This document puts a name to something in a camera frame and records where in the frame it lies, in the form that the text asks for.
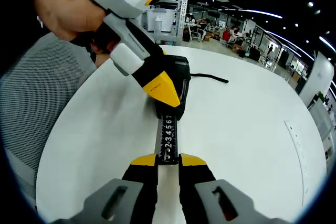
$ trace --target hand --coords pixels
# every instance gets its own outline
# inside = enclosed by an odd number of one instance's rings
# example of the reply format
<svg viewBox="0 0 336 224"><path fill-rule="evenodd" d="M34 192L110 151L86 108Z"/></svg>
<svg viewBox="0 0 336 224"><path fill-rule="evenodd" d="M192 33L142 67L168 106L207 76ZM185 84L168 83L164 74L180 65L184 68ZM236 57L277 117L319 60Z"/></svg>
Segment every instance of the hand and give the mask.
<svg viewBox="0 0 336 224"><path fill-rule="evenodd" d="M42 22L58 38L73 40L79 32L95 31L105 18L105 11L89 0L34 0Z"/></svg>

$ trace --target cable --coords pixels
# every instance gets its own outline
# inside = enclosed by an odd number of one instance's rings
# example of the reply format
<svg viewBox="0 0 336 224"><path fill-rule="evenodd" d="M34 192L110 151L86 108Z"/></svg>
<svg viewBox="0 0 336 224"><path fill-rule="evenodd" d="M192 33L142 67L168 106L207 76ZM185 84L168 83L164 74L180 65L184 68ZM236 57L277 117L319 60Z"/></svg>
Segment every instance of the cable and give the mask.
<svg viewBox="0 0 336 224"><path fill-rule="evenodd" d="M194 77L207 77L207 78L211 78L211 79L215 79L217 81L223 82L223 83L228 83L228 80L225 80L223 78L219 78L217 76L212 76L211 74L204 74L204 73L191 73L191 76Z"/></svg>

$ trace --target shelf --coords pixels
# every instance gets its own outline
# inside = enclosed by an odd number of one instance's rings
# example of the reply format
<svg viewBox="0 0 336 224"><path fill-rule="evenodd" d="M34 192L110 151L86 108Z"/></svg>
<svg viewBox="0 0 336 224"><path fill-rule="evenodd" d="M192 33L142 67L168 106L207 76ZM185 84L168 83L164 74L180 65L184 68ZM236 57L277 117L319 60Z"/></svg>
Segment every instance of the shelf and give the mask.
<svg viewBox="0 0 336 224"><path fill-rule="evenodd" d="M173 1L173 0L160 0L158 1L158 4L174 4L177 5L179 4L178 1Z"/></svg>

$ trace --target measuring tape blade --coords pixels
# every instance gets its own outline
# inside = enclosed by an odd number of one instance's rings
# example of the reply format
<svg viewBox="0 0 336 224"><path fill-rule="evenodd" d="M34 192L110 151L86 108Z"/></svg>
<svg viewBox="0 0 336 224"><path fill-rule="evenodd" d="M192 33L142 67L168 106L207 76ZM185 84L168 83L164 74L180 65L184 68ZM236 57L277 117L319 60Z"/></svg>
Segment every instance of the measuring tape blade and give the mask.
<svg viewBox="0 0 336 224"><path fill-rule="evenodd" d="M157 137L159 139L159 164L176 165L178 163L177 152L177 119L175 116L162 115L159 120Z"/></svg>

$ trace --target floor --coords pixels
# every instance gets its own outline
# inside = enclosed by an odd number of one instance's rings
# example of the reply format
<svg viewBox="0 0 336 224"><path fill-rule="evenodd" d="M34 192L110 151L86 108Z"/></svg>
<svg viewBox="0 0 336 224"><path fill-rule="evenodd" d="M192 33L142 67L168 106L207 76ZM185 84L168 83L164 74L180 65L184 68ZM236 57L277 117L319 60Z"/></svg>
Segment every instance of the floor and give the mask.
<svg viewBox="0 0 336 224"><path fill-rule="evenodd" d="M232 52L231 48L224 47L221 43L219 43L218 40L215 39L210 39L209 41L203 41L203 42L198 42L196 39L190 41L190 42L185 42L183 41L181 46L183 47L192 47L192 48L199 48L207 51L212 51L212 52L217 52L219 54L224 54L227 56L231 56L240 60L247 61L249 63L252 63L254 65L258 65L262 68L266 68L269 71L272 71L273 73L281 76L282 78L287 81L287 83L295 90L297 86L297 82L290 76L290 74L287 72L286 69L282 68L278 64L275 64L273 66L265 66L261 62L256 62L254 60L248 59L248 58L241 58L238 56L238 54Z"/></svg>

